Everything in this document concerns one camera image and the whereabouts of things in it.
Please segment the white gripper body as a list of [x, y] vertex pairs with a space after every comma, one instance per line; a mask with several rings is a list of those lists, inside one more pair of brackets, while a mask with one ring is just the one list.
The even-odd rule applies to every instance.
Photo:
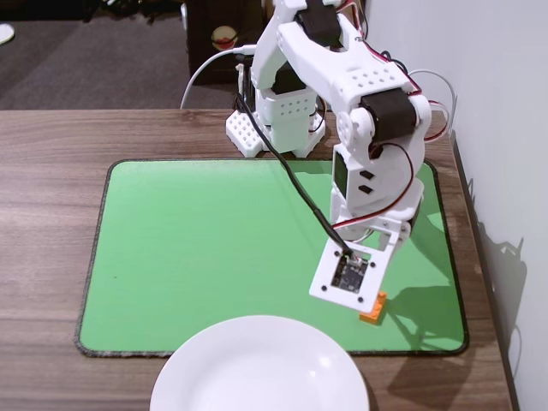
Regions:
[[330, 218], [336, 232], [345, 240], [365, 245], [378, 236], [378, 247], [401, 247], [409, 238], [423, 199], [423, 187], [410, 187], [406, 193], [348, 203], [333, 188]]

